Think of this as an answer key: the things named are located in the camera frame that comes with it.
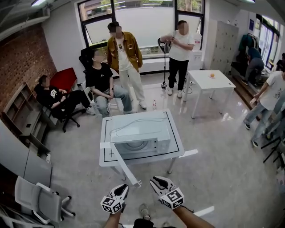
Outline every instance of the man in white t-shirt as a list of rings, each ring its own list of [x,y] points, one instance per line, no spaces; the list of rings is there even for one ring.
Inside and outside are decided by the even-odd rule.
[[[262,131],[265,128],[265,124],[270,117],[282,91],[285,89],[285,73],[276,71],[270,74],[267,81],[262,86],[259,93],[254,95],[254,98],[258,100],[258,104],[247,114],[244,119],[246,129],[250,129],[250,123],[258,116],[262,114],[262,118],[254,132],[251,142],[254,147],[258,147],[257,139],[261,136]]]
[[[119,73],[122,87],[128,90],[131,97],[130,81],[139,105],[146,109],[143,86],[138,72],[138,68],[143,65],[143,57],[138,43],[131,33],[122,32],[121,26],[116,21],[108,24],[108,30],[112,35],[107,43],[108,65]]]
[[[162,42],[170,41],[171,49],[169,51],[169,82],[167,94],[172,95],[174,83],[176,82],[176,74],[178,71],[178,94],[177,97],[182,97],[182,90],[184,86],[185,76],[189,62],[189,51],[193,50],[195,40],[189,34],[189,25],[186,21],[180,20],[177,24],[178,30],[162,36]]]

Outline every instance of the black t-shirt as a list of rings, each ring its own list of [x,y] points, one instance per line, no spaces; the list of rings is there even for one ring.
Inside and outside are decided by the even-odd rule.
[[[101,63],[101,69],[90,67],[86,73],[86,87],[95,86],[101,92],[106,91],[110,87],[110,77],[113,73],[106,63]]]
[[[37,93],[37,100],[43,106],[50,108],[54,103],[61,100],[63,94],[58,91],[58,88],[50,86],[49,90],[40,90]]]
[[[283,71],[283,68],[284,68],[283,61],[281,59],[279,59],[278,62],[277,62],[276,71]]]

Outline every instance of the table leg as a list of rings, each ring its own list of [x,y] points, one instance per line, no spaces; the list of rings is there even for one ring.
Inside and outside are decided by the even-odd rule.
[[[111,166],[111,169],[112,169],[116,174],[118,174],[122,180],[126,180],[126,176],[125,176],[123,173],[121,173],[121,172],[116,168],[116,166]]]
[[[225,101],[224,101],[223,108],[222,108],[220,114],[223,114],[223,113],[224,113],[224,111],[225,111],[225,109],[226,109],[226,107],[227,107],[228,101],[229,101],[229,99],[230,99],[230,97],[231,97],[232,92],[233,92],[233,89],[229,90],[228,95],[227,95],[227,97],[226,97],[226,99],[225,99]]]
[[[198,106],[198,102],[199,102],[199,99],[200,99],[202,93],[203,93],[203,91],[200,90],[199,95],[198,95],[197,100],[196,100],[196,104],[195,104],[195,106],[194,106],[194,110],[193,110],[193,112],[192,112],[192,116],[191,116],[192,119],[195,118],[194,115],[195,115],[196,108],[197,108],[197,106]]]
[[[215,94],[215,91],[213,90],[213,92],[212,92],[212,94],[210,96],[210,99],[213,99],[214,94]]]
[[[189,85],[190,85],[190,75],[188,74],[188,72],[186,73],[186,88],[185,88],[185,93],[183,96],[183,101],[186,102],[187,101],[187,95],[188,95],[188,90],[189,90]]]
[[[176,158],[172,158],[172,161],[170,163],[169,169],[167,170],[168,174],[172,173],[173,165],[174,165],[174,162],[176,161],[176,159],[177,159],[177,157]]]

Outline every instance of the brick wall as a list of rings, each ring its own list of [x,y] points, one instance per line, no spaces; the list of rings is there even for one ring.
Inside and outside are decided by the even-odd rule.
[[[22,82],[33,90],[41,75],[51,78],[56,72],[41,24],[0,41],[0,118]]]

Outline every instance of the concrete floor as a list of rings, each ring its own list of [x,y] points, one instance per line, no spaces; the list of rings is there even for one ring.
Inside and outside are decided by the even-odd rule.
[[[152,176],[161,175],[169,176],[180,187],[185,206],[195,211],[214,206],[215,210],[203,218],[218,228],[274,227],[284,205],[275,181],[276,164],[272,157],[263,164],[268,151],[252,148],[249,139],[257,121],[250,131],[245,129],[242,121],[248,109],[239,96],[234,92],[226,113],[220,115],[225,94],[217,92],[213,100],[209,94],[203,94],[197,118],[191,119],[197,86],[192,86],[188,101],[182,102],[177,92],[168,96],[161,89],[162,81],[163,74],[142,76],[148,110],[152,110],[154,99],[158,110],[170,109],[184,149],[197,149],[198,154],[178,159],[171,175],[166,173],[170,161],[130,166],[143,186],[130,189],[121,223],[133,224],[139,217],[139,205],[147,203],[155,226],[168,221],[178,228],[184,227],[170,209],[157,201],[148,183]],[[143,111],[137,101],[134,109]],[[100,206],[102,197],[123,181],[110,168],[99,166],[102,118],[83,114],[77,120],[80,128],[70,123],[66,133],[58,128],[47,136],[53,165],[51,187],[63,196],[71,195],[68,209],[76,212],[76,217],[66,217],[59,227],[98,228],[108,218]]]

